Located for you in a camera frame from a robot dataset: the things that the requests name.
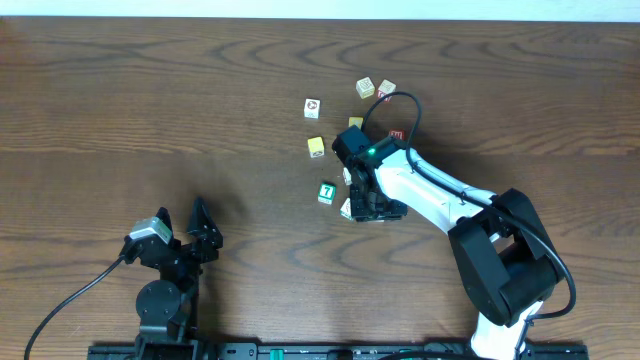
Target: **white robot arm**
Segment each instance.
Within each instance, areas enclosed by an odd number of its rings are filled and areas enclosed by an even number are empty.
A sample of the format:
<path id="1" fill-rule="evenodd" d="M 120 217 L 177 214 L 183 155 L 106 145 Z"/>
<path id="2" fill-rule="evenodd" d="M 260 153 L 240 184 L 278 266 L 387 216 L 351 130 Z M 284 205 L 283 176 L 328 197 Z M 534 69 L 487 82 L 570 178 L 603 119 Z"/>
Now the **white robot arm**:
<path id="1" fill-rule="evenodd" d="M 527 234 L 438 183 L 526 218 L 541 233 L 544 227 L 524 194 L 511 189 L 497 196 L 469 186 L 424 161 L 414 149 L 409 150 L 412 167 L 405 147 L 392 137 L 372 145 L 355 126 L 338 136 L 333 149 L 352 177 L 352 217 L 360 222 L 398 220 L 409 206 L 448 234 L 465 290 L 480 310 L 471 348 L 481 357 L 514 359 L 527 317 L 540 309 L 562 277 Z M 514 244 L 497 254 L 492 242 L 510 235 Z M 523 342 L 518 352 L 524 349 Z"/>
<path id="2" fill-rule="evenodd" d="M 422 171 L 433 178 L 487 205 L 491 204 L 491 198 L 496 195 L 491 191 L 469 186 L 444 173 L 424 161 L 414 149 L 411 149 L 411 159 Z M 375 169 L 375 176 L 380 190 L 385 195 L 405 203 L 445 234 L 456 226 L 458 219 L 470 218 L 482 211 L 480 207 L 460 200 L 457 196 L 418 175 L 409 165 L 404 150 L 398 150 L 382 160 L 382 165 Z M 492 242 L 499 238 L 500 235 L 497 232 L 489 237 Z M 520 314 L 518 321 L 511 327 L 496 325 L 480 313 L 476 332 L 471 338 L 471 348 L 480 357 L 512 360 L 526 318 L 538 311 L 541 306 L 542 301 L 536 301 Z M 522 344 L 520 351 L 524 349 L 525 344 Z"/>

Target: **wooden table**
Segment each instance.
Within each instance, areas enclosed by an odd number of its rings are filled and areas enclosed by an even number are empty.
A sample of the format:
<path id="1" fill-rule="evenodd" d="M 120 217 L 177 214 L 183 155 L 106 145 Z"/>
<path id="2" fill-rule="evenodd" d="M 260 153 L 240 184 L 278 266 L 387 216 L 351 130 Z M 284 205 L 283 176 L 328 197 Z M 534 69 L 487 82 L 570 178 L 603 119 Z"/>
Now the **wooden table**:
<path id="1" fill-rule="evenodd" d="M 8 18 L 0 38 L 0 358 L 102 272 L 136 220 L 178 238 L 202 195 L 225 236 L 200 323 L 264 342 L 469 337 L 476 311 L 446 235 L 410 211 L 354 224 L 330 151 L 362 116 L 356 80 L 422 99 L 416 148 L 453 176 L 533 200 L 576 278 L 570 316 L 535 340 L 592 359 L 640 351 L 640 27 L 616 24 Z M 319 120 L 304 99 L 322 101 Z M 409 129 L 394 98 L 369 135 Z M 322 181 L 338 184 L 319 204 Z M 58 314 L 33 358 L 81 359 L 138 332 L 156 271 L 120 266 Z M 564 306 L 566 284 L 546 310 Z"/>

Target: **black bracket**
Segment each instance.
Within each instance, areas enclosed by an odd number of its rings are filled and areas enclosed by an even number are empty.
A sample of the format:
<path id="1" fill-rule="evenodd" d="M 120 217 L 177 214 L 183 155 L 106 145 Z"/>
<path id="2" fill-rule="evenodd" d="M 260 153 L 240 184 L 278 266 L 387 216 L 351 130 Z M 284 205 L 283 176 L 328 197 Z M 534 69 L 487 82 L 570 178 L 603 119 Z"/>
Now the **black bracket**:
<path id="1" fill-rule="evenodd" d="M 511 189 L 494 198 L 491 206 L 531 224 L 553 250 L 540 218 L 523 193 Z M 500 254 L 489 239 L 496 232 L 514 238 L 514 243 Z M 551 296 L 563 278 L 536 240 L 521 229 L 502 224 L 486 210 L 461 219 L 449 231 L 449 241 L 467 295 L 496 325 L 516 323 L 522 311 Z"/>

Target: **white wall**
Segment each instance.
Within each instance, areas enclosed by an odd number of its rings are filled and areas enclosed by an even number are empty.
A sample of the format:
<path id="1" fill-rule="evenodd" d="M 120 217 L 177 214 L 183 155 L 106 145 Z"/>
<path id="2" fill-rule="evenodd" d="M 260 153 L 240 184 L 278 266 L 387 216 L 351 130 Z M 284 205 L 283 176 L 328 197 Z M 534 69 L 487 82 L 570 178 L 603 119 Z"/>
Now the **white wall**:
<path id="1" fill-rule="evenodd" d="M 0 15 L 640 22 L 640 0 L 0 0 Z"/>

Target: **wooden block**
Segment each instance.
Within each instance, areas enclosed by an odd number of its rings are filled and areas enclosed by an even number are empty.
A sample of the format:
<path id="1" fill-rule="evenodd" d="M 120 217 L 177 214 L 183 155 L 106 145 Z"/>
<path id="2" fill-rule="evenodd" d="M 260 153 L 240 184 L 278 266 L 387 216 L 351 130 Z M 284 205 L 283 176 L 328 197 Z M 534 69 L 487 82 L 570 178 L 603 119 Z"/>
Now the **wooden block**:
<path id="1" fill-rule="evenodd" d="M 398 130 L 398 129 L 389 130 L 389 136 L 393 136 L 394 138 L 400 139 L 402 141 L 404 141 L 406 138 L 404 130 Z"/>
<path id="2" fill-rule="evenodd" d="M 321 137 L 311 138 L 307 140 L 307 144 L 309 145 L 309 155 L 312 158 L 324 155 L 324 143 Z"/>
<path id="3" fill-rule="evenodd" d="M 368 77 L 360 79 L 356 82 L 356 91 L 358 92 L 358 95 L 360 95 L 361 99 L 373 95 L 375 90 L 376 86 L 373 85 L 373 81 L 371 81 L 371 79 L 369 79 Z"/>
<path id="4" fill-rule="evenodd" d="M 349 170 L 347 170 L 347 168 L 344 168 L 342 170 L 342 176 L 344 177 L 344 183 L 347 186 L 351 185 L 351 173 L 349 172 Z"/>
<path id="5" fill-rule="evenodd" d="M 363 118 L 352 116 L 349 118 L 349 127 L 352 127 L 353 125 L 355 125 L 358 127 L 358 129 L 362 129 L 362 121 L 364 121 Z"/>
<path id="6" fill-rule="evenodd" d="M 322 185 L 320 186 L 320 191 L 318 191 L 318 201 L 323 204 L 331 205 L 335 196 L 336 187 L 331 184 L 322 183 Z"/>
<path id="7" fill-rule="evenodd" d="M 396 84 L 386 79 L 382 80 L 380 87 L 378 87 L 378 99 L 394 91 L 396 91 Z M 391 97 L 384 99 L 384 101 L 391 101 Z"/>
<path id="8" fill-rule="evenodd" d="M 342 207 L 340 208 L 340 215 L 346 217 L 349 220 L 353 220 L 351 217 L 351 199 L 347 198 Z"/>
<path id="9" fill-rule="evenodd" d="M 317 119 L 320 116 L 320 100 L 307 99 L 304 103 L 304 117 Z"/>

